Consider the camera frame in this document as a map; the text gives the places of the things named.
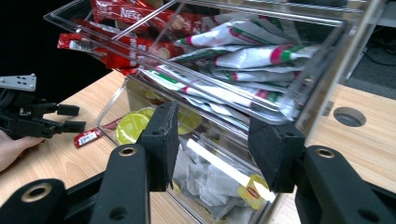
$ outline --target transparent bin wall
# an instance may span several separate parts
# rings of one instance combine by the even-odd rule
[[[126,142],[119,138],[117,130],[107,128],[108,123],[131,114],[149,118],[156,106],[172,100],[175,98],[151,88],[138,77],[129,77],[96,122],[115,144],[121,145]],[[177,120],[181,144],[174,172],[175,187],[168,193],[198,222],[258,222],[267,216],[276,195],[266,189],[262,174],[246,147],[246,137],[210,118],[179,101]],[[208,155],[188,147],[189,140],[200,145]],[[242,197],[250,196],[252,190],[257,190],[262,197],[249,205]]]
[[[106,49],[107,53],[104,57],[110,65],[141,65],[146,69],[157,70],[247,116],[273,124],[282,124],[299,118],[304,103],[310,98],[311,92],[321,78],[327,75],[337,52],[345,44],[347,39],[345,34],[349,31],[350,24],[361,16],[362,11],[358,8],[365,6],[365,3],[355,4],[356,6],[352,4],[352,6],[349,2],[333,3],[330,7],[328,5],[313,7],[300,2],[241,1],[237,2],[236,6],[236,2],[222,4],[216,1],[188,1],[188,4],[184,4],[178,1],[165,1],[159,8],[156,6],[142,9],[142,6],[134,6],[119,8],[115,12],[114,1],[100,1],[101,6],[93,10],[92,2],[95,1],[77,0],[45,18],[66,30],[78,33],[85,41]],[[273,25],[282,25],[280,29],[284,28],[289,36],[293,38],[298,36],[293,44],[318,45],[318,51],[314,56],[304,62],[304,70],[299,77],[285,84],[286,89],[282,89],[283,93],[266,91],[265,95],[271,97],[266,98],[260,94],[258,96],[256,93],[235,87],[229,81],[206,76],[195,65],[169,61],[180,53],[180,48],[175,45],[176,40],[201,33],[205,29],[202,23],[203,17],[231,12],[244,13],[247,18],[265,17]],[[192,78],[193,81],[160,70],[157,65],[161,64],[182,76]],[[203,86],[218,88],[219,91],[226,93],[219,95],[216,94],[219,91],[209,91]],[[244,103],[235,101],[236,98],[242,99]]]

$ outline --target clear plastic bin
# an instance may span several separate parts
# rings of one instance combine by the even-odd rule
[[[141,77],[125,79],[96,123],[116,145],[133,143],[134,140],[120,134],[122,119],[131,114],[149,119],[158,105],[175,100],[178,101],[180,147],[174,189],[168,193],[201,223],[257,223],[266,218],[276,195],[266,189],[262,174],[246,147],[246,135],[233,132],[238,131],[237,128],[152,88]],[[107,124],[114,120],[120,120],[119,126],[108,129]],[[201,147],[192,150],[189,140]],[[251,197],[252,190],[257,190],[259,197],[251,202],[244,200],[243,197]]]
[[[127,5],[117,7],[114,2],[127,2]],[[132,66],[140,65],[161,72],[210,99],[231,106],[247,117],[253,116],[272,124],[302,120],[302,126],[303,121],[310,119],[311,115],[317,115],[310,111],[311,108],[323,109],[322,105],[331,94],[333,84],[349,68],[346,61],[352,59],[345,58],[348,54],[345,46],[352,43],[354,36],[351,31],[356,29],[370,6],[364,1],[308,1],[306,4],[302,2],[307,1],[148,2],[154,7],[142,1],[77,0],[51,12],[45,19],[81,35],[95,46],[105,48],[108,61],[114,60],[116,55]],[[298,62],[303,68],[300,75],[293,81],[282,83],[281,91],[265,89],[268,85],[255,85],[256,89],[269,90],[270,93],[265,93],[264,97],[258,92],[252,93],[235,86],[230,80],[208,76],[196,64],[169,60],[180,53],[180,48],[174,45],[176,40],[207,30],[207,26],[203,26],[204,18],[233,13],[244,13],[248,19],[266,18],[291,37],[292,45],[315,45],[318,49],[308,60]],[[135,38],[135,34],[138,38],[149,39],[150,44],[130,41],[131,36]],[[158,65],[166,65],[169,70],[159,69]],[[175,76],[170,70],[190,80]],[[301,130],[306,133],[309,127],[301,127]]]
[[[119,2],[134,6],[118,7],[115,4]],[[108,123],[131,113],[149,116],[158,104],[177,101],[179,139],[182,143],[179,157],[184,157],[184,160],[177,160],[186,163],[177,164],[174,176],[176,187],[169,189],[168,193],[199,222],[257,223],[267,217],[274,205],[270,201],[277,196],[268,193],[269,196],[265,196],[267,201],[254,201],[259,203],[258,206],[254,202],[247,203],[240,194],[235,194],[235,188],[243,186],[240,189],[243,194],[248,189],[254,189],[258,183],[262,183],[258,185],[260,190],[265,189],[262,175],[247,148],[249,117],[275,125],[294,122],[301,132],[309,134],[324,110],[334,85],[352,68],[358,45],[367,36],[368,24],[375,18],[381,2],[76,0],[49,13],[45,19],[79,35],[79,41],[83,44],[76,49],[90,53],[108,67],[122,70],[132,66],[141,69],[137,72],[134,70],[136,73],[126,78],[97,119],[97,125],[109,139],[116,145],[125,141],[120,140],[117,130],[107,128]],[[207,31],[202,23],[204,18],[213,23],[212,19],[218,15],[235,13],[243,13],[243,19],[270,22],[288,36],[285,38],[291,37],[294,47],[316,47],[307,59],[298,61],[297,65],[302,69],[299,69],[295,79],[287,81],[281,91],[267,91],[266,95],[275,96],[276,100],[236,87],[230,80],[208,76],[205,70],[208,63],[202,63],[201,58],[199,62],[188,63],[172,60],[190,52],[189,48],[180,49],[178,40]],[[169,88],[155,79],[152,73],[200,94],[188,95],[183,92],[183,88]],[[271,86],[271,83],[265,83],[268,84],[265,88]],[[204,152],[199,149],[191,152],[186,144],[189,139],[203,147]],[[206,158],[199,157],[198,152],[206,155]],[[225,164],[237,176],[242,176],[243,180],[236,181],[229,175],[223,175],[228,178],[224,183],[233,186],[233,190],[224,190],[222,194],[213,196],[216,186],[203,183],[213,184],[210,181],[212,175],[229,172],[215,163]],[[187,178],[186,172],[197,176],[190,183],[183,182],[181,180],[191,180]],[[225,191],[232,192],[233,196],[223,197]],[[240,210],[237,214],[244,215],[236,217],[244,219],[235,219],[233,214],[237,209]]]

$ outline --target acrylic container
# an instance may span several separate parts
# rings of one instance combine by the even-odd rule
[[[129,5],[116,7],[115,2]],[[291,121],[299,130],[308,134],[318,114],[326,107],[325,103],[332,94],[335,83],[352,68],[355,48],[364,38],[362,33],[366,33],[368,27],[367,18],[375,14],[380,3],[305,2],[77,0],[49,13],[45,19],[79,34],[96,47],[106,49],[108,61],[122,57],[129,65],[140,65],[161,72],[247,117],[252,116],[275,125]],[[229,81],[207,76],[195,65],[169,60],[180,53],[173,45],[176,40],[204,31],[203,18],[230,13],[243,14],[248,19],[266,18],[288,36],[292,36],[294,43],[314,45],[318,50],[309,60],[300,62],[304,69],[297,78],[285,84],[282,93],[276,91],[269,94],[270,97],[258,96],[235,87]],[[89,22],[99,23],[106,28],[89,25]],[[150,44],[140,45],[139,41],[129,41],[128,36],[135,34],[149,39]],[[188,75],[194,81],[186,81],[167,71],[160,71],[158,65],[166,65],[183,76]],[[216,94],[219,91],[209,91],[203,86],[230,92],[235,97],[223,97]],[[240,98],[247,104],[241,104],[235,98]]]
[[[262,173],[248,152],[246,133],[232,124],[184,104],[177,96],[168,95],[143,77],[127,77],[96,124],[115,145],[133,143],[120,137],[122,121],[117,129],[108,129],[107,124],[131,114],[149,119],[158,105],[169,101],[178,102],[180,146],[174,188],[169,189],[168,194],[200,223],[259,223],[266,218],[276,195],[267,189]],[[125,132],[142,130],[137,126]]]

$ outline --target white packet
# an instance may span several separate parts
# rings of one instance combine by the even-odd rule
[[[318,50],[315,46],[283,45],[250,47],[216,57],[211,64],[231,68],[254,68],[270,64],[287,63],[300,58],[311,58]]]
[[[203,89],[204,91],[207,92],[214,92],[220,99],[224,99],[225,102],[233,102],[238,105],[242,105],[244,107],[250,107],[251,101],[248,98],[245,98],[243,96],[240,96],[232,91],[223,89],[221,87],[213,86],[209,83],[206,83],[198,78],[188,78],[187,76],[181,75],[179,72],[165,66],[165,65],[159,65],[157,66],[159,70],[163,70],[165,73],[172,74],[172,76],[175,76],[177,78],[180,78],[181,80],[188,82],[188,83],[193,83],[195,86],[198,86],[200,89]],[[160,74],[155,71],[149,71],[149,70],[141,70],[145,75],[153,79],[154,81],[158,82],[160,85],[164,86],[165,88],[172,90],[172,91],[177,91],[181,92],[184,94],[188,95],[193,95],[193,96],[199,96],[205,99],[208,99],[210,101],[219,103],[219,104],[225,104],[224,102],[211,97],[201,91],[198,91],[194,88],[191,88],[189,86],[184,85],[183,83],[180,83],[176,80],[173,80],[172,78],[168,77],[167,75]],[[259,98],[262,98],[265,102],[269,104],[277,104],[278,100],[280,98],[280,93],[279,92],[269,92],[265,90],[258,90],[254,88],[239,88],[241,91],[244,91],[246,94],[249,94],[251,96],[257,96]]]
[[[260,90],[266,91],[279,91],[279,92],[287,92],[288,87],[290,85],[289,82],[234,82],[233,85],[240,87],[248,87],[248,88],[256,88]]]
[[[278,81],[293,81],[298,73],[286,72],[275,73],[267,71],[226,71],[216,70],[215,67],[209,68],[200,67],[203,74],[209,75],[222,80],[232,82],[278,82]]]
[[[240,112],[231,109],[227,105],[219,105],[203,98],[198,98],[195,96],[190,96],[186,94],[180,94],[185,98],[190,104],[200,107],[204,111],[215,114],[221,119],[224,119],[236,127],[242,128],[243,130],[248,130],[249,118]]]
[[[292,39],[296,43],[301,43],[300,36],[298,35],[297,29],[294,25],[294,21],[281,20],[278,18],[266,17],[263,15],[247,14],[242,12],[231,12],[225,14],[219,14],[216,16],[203,17],[202,20],[210,28],[219,26],[225,22],[237,19],[251,19],[259,20],[264,23],[263,20],[269,21],[271,24],[265,23],[265,29],[274,35],[279,35],[287,39]]]
[[[218,46],[218,47],[212,47],[212,48],[197,49],[197,50],[182,54],[180,56],[174,57],[174,58],[170,59],[169,61],[176,62],[176,63],[185,63],[185,62],[190,62],[190,61],[195,61],[195,60],[202,60],[205,58],[213,58],[213,57],[221,55],[221,54],[234,52],[239,49],[246,48],[246,47],[247,46],[245,46],[245,45],[229,45],[229,46]]]
[[[242,71],[242,72],[272,72],[272,73],[287,73],[287,72],[301,72],[305,69],[305,65],[308,59],[301,58],[288,63],[272,64],[266,65],[264,67],[254,67],[254,68],[229,68],[221,66],[211,66],[213,70],[217,71]]]
[[[178,44],[196,48],[223,45],[283,45],[292,41],[273,35],[251,20],[233,20],[225,22],[208,32],[192,35],[177,41]]]

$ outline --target table surface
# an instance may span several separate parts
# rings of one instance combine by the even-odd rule
[[[95,127],[94,120],[123,81],[118,72],[92,83],[69,97],[63,104],[80,107],[75,118],[46,115],[46,119],[87,121],[86,129]],[[306,144],[323,145],[340,151],[359,175],[382,188],[396,192],[396,102],[390,99],[337,86],[332,100],[335,108],[349,106],[362,112],[367,122],[359,128],[347,127],[332,115],[320,119],[315,134]],[[41,178],[61,179],[70,188],[106,169],[114,144],[101,138],[81,149],[73,145],[75,133],[62,133],[28,149],[10,167],[0,173],[0,204],[23,185]],[[299,223],[293,194],[282,195],[271,223]],[[152,223],[193,223],[194,220],[166,193],[151,193]]]

